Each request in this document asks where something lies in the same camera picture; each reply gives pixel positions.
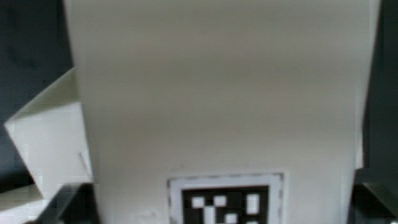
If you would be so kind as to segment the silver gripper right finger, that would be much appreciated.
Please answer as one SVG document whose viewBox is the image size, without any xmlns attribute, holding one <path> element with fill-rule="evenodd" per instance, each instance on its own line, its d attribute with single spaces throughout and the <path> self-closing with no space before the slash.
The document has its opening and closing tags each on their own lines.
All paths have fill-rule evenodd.
<svg viewBox="0 0 398 224">
<path fill-rule="evenodd" d="M 348 224 L 398 224 L 398 195 L 367 168 L 355 171 Z"/>
</svg>

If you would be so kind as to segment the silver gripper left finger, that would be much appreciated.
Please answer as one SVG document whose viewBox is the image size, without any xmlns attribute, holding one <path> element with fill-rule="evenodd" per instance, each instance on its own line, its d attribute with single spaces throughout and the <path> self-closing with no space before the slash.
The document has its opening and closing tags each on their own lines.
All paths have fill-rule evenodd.
<svg viewBox="0 0 398 224">
<path fill-rule="evenodd" d="M 99 224 L 99 213 L 90 183 L 65 184 L 44 210 L 24 224 Z"/>
</svg>

